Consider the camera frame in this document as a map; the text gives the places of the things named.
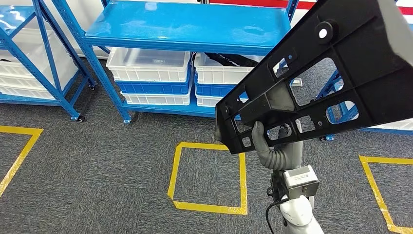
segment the metal bracket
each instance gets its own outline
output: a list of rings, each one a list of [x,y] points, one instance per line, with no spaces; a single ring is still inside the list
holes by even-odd
[[[265,132],[282,124],[292,134],[270,139],[269,146],[321,137],[413,117],[413,34],[400,11],[388,0],[319,0],[281,42],[216,105],[215,138],[233,154],[255,149],[251,129],[240,132],[234,117]],[[288,71],[274,67],[285,59]],[[341,75],[341,90],[300,106],[291,80],[324,58],[331,58]],[[249,100],[242,103],[239,95]],[[357,119],[333,124],[327,108],[352,101]],[[300,132],[296,120],[309,116],[314,130]],[[250,138],[244,145],[243,139]]]

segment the yellow floor tape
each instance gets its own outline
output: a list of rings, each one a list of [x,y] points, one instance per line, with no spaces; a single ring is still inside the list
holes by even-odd
[[[173,201],[173,195],[175,194],[176,178],[178,176],[179,160],[181,159],[182,148],[192,148],[192,149],[204,149],[204,150],[225,150],[228,148],[225,145],[217,144],[204,144],[204,143],[191,143],[191,142],[181,142],[178,144],[175,150],[175,157],[173,159],[172,175],[170,176],[168,196]],[[246,169],[245,169],[245,153],[239,154],[240,157],[240,195],[241,195],[241,206],[231,207],[231,206],[217,206],[209,204],[199,204],[191,202],[173,201],[173,204],[178,209],[183,210],[193,210],[193,211],[205,211],[214,213],[224,213],[232,215],[246,215],[248,214],[248,201],[246,192]]]
[[[392,163],[392,164],[413,164],[413,159],[411,158],[393,158],[393,157],[370,157],[358,155],[361,164],[363,165],[364,171],[366,173],[367,179],[369,180],[370,186],[372,187],[373,194],[377,201],[378,207],[386,220],[387,228],[391,232],[401,233],[401,234],[413,234],[413,228],[411,227],[399,227],[393,223],[393,219],[390,216],[389,210],[384,203],[383,197],[381,196],[380,190],[374,180],[372,171],[370,170],[369,163]]]
[[[0,132],[2,133],[12,133],[12,134],[26,134],[32,135],[27,144],[24,146],[23,150],[17,157],[16,161],[13,163],[12,167],[7,172],[6,176],[0,183],[0,197],[3,195],[13,176],[16,174],[20,165],[23,163],[26,156],[29,154],[33,145],[38,140],[40,134],[43,132],[43,129],[39,128],[23,128],[23,127],[13,127],[13,126],[3,126],[0,125]]]

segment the black wire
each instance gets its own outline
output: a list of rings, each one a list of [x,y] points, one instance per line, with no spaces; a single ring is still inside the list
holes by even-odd
[[[286,201],[288,201],[288,198],[283,199],[283,200],[281,200],[281,201],[276,201],[276,202],[274,202],[274,203],[271,203],[271,204],[267,207],[267,210],[265,211],[265,219],[267,220],[268,227],[270,228],[272,234],[274,234],[274,231],[272,230],[272,227],[271,227],[271,224],[270,224],[270,220],[268,219],[268,212],[270,211],[270,209],[271,209],[273,206],[280,205],[281,203],[284,203],[284,202],[286,202]]]

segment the gray robotic hand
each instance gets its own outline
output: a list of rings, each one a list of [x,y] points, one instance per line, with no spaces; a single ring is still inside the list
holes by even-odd
[[[301,124],[298,120],[297,126],[301,131]],[[291,127],[282,125],[278,131],[278,136],[283,138],[290,135],[290,133]],[[264,167],[279,171],[292,170],[301,166],[302,141],[288,143],[277,150],[272,150],[268,147],[264,138],[264,125],[259,121],[255,122],[251,136],[260,162]]]

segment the mounting hole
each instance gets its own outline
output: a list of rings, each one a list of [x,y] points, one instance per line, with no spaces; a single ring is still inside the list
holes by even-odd
[[[319,31],[319,38],[323,39],[323,38],[325,38],[326,36],[327,36],[327,29],[322,28],[322,29]]]

